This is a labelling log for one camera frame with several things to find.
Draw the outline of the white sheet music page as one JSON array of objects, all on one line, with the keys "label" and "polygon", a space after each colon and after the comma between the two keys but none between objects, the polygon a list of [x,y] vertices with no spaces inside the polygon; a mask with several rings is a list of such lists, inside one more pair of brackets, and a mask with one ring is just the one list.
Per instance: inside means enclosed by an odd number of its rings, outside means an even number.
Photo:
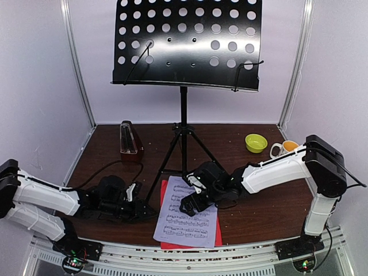
[{"label": "white sheet music page", "polygon": [[214,248],[217,208],[211,206],[193,217],[181,212],[181,199],[194,193],[181,177],[170,176],[153,239],[189,247]]}]

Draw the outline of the black music stand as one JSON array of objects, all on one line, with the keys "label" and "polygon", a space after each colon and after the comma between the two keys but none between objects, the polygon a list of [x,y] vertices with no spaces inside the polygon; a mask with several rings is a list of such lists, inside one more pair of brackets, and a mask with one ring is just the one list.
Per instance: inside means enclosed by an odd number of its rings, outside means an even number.
[{"label": "black music stand", "polygon": [[256,92],[261,1],[118,1],[114,85],[178,86],[181,122],[171,147],[182,144],[187,172],[187,90],[190,86]]}]

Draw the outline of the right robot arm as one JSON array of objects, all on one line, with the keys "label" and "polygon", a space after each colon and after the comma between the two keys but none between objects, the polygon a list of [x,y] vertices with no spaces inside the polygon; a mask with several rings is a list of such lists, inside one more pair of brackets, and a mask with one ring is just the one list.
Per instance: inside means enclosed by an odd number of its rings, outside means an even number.
[{"label": "right robot arm", "polygon": [[183,177],[195,191],[181,200],[179,209],[194,216],[222,200],[236,201],[279,184],[312,178],[317,192],[294,245],[298,253],[306,254],[317,244],[337,200],[349,188],[347,177],[356,180],[345,168],[343,155],[317,135],[310,135],[289,153],[248,163],[231,174],[215,162],[203,163]]}]

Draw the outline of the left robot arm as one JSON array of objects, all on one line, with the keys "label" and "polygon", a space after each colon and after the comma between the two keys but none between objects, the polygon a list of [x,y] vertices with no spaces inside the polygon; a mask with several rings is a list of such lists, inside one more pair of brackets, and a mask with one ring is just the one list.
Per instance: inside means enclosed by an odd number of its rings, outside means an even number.
[{"label": "left robot arm", "polygon": [[57,186],[28,174],[16,160],[9,159],[1,165],[1,217],[45,235],[70,255],[78,255],[83,244],[72,222],[42,208],[84,219],[104,214],[123,222],[146,220],[157,212],[138,198],[141,186],[140,182],[126,186],[115,175],[103,177],[87,190]]}]

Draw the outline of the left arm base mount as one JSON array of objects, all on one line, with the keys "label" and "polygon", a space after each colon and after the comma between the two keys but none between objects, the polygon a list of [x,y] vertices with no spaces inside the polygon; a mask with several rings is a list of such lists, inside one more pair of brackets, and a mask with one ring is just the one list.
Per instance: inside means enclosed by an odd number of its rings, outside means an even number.
[{"label": "left arm base mount", "polygon": [[89,260],[98,261],[103,245],[94,241],[78,240],[76,243],[62,243],[52,241],[52,249],[64,255],[62,269],[70,275],[80,273]]}]

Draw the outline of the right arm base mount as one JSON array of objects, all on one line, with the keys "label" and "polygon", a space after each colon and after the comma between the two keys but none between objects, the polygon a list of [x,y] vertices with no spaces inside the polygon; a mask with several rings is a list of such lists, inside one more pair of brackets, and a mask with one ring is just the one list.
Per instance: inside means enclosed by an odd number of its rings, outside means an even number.
[{"label": "right arm base mount", "polygon": [[299,273],[311,273],[317,265],[315,253],[324,249],[324,244],[318,241],[301,241],[293,239],[275,243],[279,260],[291,259],[293,267]]}]

